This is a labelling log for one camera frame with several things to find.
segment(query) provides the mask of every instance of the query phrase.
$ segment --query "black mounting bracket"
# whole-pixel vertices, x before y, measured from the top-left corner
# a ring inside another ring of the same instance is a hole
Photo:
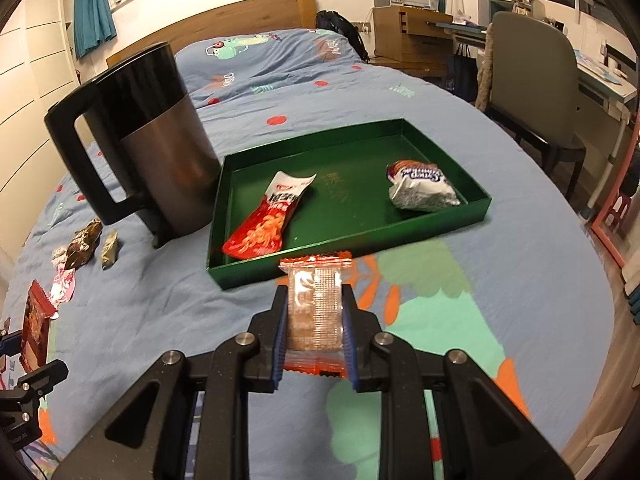
[[[382,392],[381,480],[433,480],[424,391],[433,392],[446,480],[573,479],[570,469],[473,359],[417,351],[382,332],[343,286],[344,354],[358,392]],[[204,406],[194,480],[248,480],[249,392],[273,393],[286,350],[287,287],[247,332],[215,351],[165,352],[89,431],[54,480],[183,478],[196,394]]]

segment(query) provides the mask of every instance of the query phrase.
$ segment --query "orange snack wrapper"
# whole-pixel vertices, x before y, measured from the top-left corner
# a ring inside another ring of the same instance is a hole
[[[351,254],[285,258],[289,276],[285,370],[346,377],[342,328],[342,277]]]
[[[282,231],[303,191],[315,177],[296,178],[282,171],[276,173],[260,205],[222,245],[222,252],[247,260],[281,250]]]

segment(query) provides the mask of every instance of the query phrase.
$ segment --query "bed cover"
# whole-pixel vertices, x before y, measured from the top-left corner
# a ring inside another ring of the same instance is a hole
[[[199,42],[177,61],[220,158],[286,137],[402,117],[489,192],[493,202],[482,224],[359,258],[346,278],[359,306],[414,347],[466,349],[561,450],[602,371],[612,299],[574,213],[522,149],[436,86],[361,63],[332,32]],[[122,198],[98,146],[88,151]],[[50,287],[52,250],[94,216],[65,176],[17,259],[2,316],[11,316],[12,330],[31,280]],[[49,359],[64,360],[70,373],[43,402],[44,436],[30,446],[49,473],[163,351],[198,354],[243,332],[254,313],[270,307],[277,284],[220,291],[205,271],[207,227],[158,250],[137,216],[113,227],[119,260],[109,270],[95,258],[79,269],[72,300],[52,322]],[[21,373],[11,358],[4,382],[15,384]],[[286,372],[276,394],[250,396],[252,478],[376,478],[379,409],[380,394],[354,394],[348,381]],[[432,430],[437,439],[434,424]]]

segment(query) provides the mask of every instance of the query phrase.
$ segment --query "snack packet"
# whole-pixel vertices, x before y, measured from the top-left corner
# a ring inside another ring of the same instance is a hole
[[[69,247],[66,248],[65,270],[77,269],[91,259],[101,233],[102,222],[97,218],[91,220],[84,229],[76,231]]]
[[[53,277],[51,284],[49,300],[56,309],[56,313],[51,316],[51,319],[57,319],[59,317],[58,308],[60,304],[70,301],[74,290],[76,290],[76,270],[65,270],[66,247],[54,249],[51,257],[51,263],[56,269],[56,275]]]
[[[350,266],[348,252],[280,261],[289,275],[285,370],[346,377],[341,272]]]
[[[37,370],[47,362],[49,324],[51,316],[55,313],[55,307],[34,280],[27,294],[20,343],[20,364],[27,373]]]
[[[222,245],[222,252],[247,260],[281,250],[282,231],[300,195],[315,177],[295,178],[282,171],[276,173],[260,205]]]
[[[386,167],[386,177],[393,184],[389,198],[398,209],[433,212],[460,205],[456,191],[436,164],[398,160]]]
[[[111,267],[118,259],[118,232],[114,229],[107,235],[107,239],[100,251],[102,270]]]

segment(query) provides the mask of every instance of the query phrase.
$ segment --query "gold foil wrapper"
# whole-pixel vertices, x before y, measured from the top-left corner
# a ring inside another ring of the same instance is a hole
[[[102,251],[100,252],[100,261],[102,262],[102,269],[108,269],[118,259],[118,232],[114,229],[108,235],[104,244],[102,245]]]
[[[91,220],[84,229],[76,231],[71,243],[66,248],[65,270],[77,269],[86,264],[94,255],[98,240],[102,233],[102,222]]]

